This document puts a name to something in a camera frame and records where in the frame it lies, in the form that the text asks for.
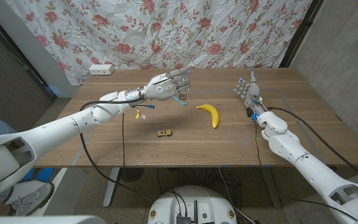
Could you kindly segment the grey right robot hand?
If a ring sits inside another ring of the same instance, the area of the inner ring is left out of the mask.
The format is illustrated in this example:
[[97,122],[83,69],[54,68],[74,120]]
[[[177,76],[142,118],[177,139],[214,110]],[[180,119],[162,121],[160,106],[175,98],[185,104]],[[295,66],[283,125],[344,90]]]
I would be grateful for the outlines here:
[[253,108],[256,104],[262,102],[254,71],[250,73],[250,82],[243,78],[239,79],[239,84],[236,85],[234,92],[240,96],[247,108]]

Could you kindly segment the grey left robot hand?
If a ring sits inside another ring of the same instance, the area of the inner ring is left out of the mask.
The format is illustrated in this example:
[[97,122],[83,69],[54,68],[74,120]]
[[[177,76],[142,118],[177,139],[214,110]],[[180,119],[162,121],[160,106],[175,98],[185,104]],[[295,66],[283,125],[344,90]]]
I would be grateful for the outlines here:
[[180,68],[154,76],[144,87],[145,97],[149,100],[167,100],[170,97],[190,88],[188,67]]

